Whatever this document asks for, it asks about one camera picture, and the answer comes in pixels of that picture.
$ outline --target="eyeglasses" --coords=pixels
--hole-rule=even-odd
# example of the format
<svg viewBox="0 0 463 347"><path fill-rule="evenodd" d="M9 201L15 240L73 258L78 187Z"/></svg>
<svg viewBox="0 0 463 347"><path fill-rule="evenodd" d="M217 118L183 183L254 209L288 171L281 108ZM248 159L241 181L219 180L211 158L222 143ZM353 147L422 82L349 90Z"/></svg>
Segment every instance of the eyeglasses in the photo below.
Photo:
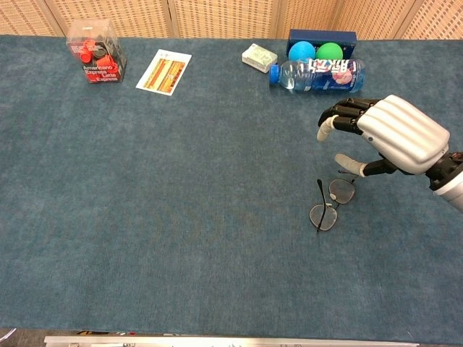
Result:
<svg viewBox="0 0 463 347"><path fill-rule="evenodd" d="M312 210L309 212L309 218L312 224L317 227L317 232L320 230L328 231L333 228L338 219L338 207L347 204L354 197L354 179L351 181L345 179L334 179L331 181L328 190L330 198L336 202L336 207L326 202L322 181L318 179L317 183L320 188L321 197L323 198L323 204L312 207Z"/></svg>

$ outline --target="robotic hand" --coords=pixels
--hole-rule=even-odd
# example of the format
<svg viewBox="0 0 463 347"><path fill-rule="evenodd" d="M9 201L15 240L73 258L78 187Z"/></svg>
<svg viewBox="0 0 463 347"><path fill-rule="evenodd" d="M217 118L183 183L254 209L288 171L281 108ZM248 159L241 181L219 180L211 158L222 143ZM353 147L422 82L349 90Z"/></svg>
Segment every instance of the robotic hand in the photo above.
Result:
<svg viewBox="0 0 463 347"><path fill-rule="evenodd" d="M317 140L333 129L353 132L368 141L383 158L359 163L337 154L336 162L365 177L425 174L430 188L463 213L463 152L449 152L449 132L412 104L395 95L384 99L345 99L330 107L318 121Z"/></svg>

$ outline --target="printed card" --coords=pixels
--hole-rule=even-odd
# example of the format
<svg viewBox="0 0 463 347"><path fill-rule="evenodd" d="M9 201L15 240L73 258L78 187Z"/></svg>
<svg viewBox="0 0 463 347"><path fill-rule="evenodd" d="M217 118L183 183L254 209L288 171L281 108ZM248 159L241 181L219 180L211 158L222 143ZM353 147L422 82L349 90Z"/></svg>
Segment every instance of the printed card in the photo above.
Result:
<svg viewBox="0 0 463 347"><path fill-rule="evenodd" d="M191 59L191 55L159 49L137 88L172 95Z"/></svg>

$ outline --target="white box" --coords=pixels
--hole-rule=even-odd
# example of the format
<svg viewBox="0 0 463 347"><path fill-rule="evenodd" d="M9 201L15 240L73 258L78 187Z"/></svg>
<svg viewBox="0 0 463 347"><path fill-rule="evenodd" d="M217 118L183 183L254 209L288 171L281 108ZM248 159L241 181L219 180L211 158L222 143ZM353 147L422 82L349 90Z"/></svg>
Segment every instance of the white box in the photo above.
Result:
<svg viewBox="0 0 463 347"><path fill-rule="evenodd" d="M270 69L270 66L276 63L277 59L278 56L275 53L270 52L255 43L253 43L242 54L243 63L246 63L265 74Z"/></svg>

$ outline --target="wicker panel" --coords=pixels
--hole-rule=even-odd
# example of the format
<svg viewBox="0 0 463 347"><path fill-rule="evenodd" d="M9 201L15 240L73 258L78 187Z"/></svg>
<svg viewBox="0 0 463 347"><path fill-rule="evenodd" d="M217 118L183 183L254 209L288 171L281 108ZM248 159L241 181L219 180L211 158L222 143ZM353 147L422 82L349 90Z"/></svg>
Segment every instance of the wicker panel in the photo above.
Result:
<svg viewBox="0 0 463 347"><path fill-rule="evenodd" d="M463 1L425 0L402 38L463 39Z"/></svg>
<svg viewBox="0 0 463 347"><path fill-rule="evenodd" d="M0 33L56 36L35 0L0 0Z"/></svg>
<svg viewBox="0 0 463 347"><path fill-rule="evenodd" d="M277 1L169 0L181 38L274 38Z"/></svg>
<svg viewBox="0 0 463 347"><path fill-rule="evenodd" d="M119 37L172 36L165 0L47 0L63 31L76 19L110 19Z"/></svg>
<svg viewBox="0 0 463 347"><path fill-rule="evenodd" d="M335 27L361 40L394 38L413 0L346 0Z"/></svg>
<svg viewBox="0 0 463 347"><path fill-rule="evenodd" d="M289 29L330 30L337 0L287 0L281 3L278 36L288 38Z"/></svg>

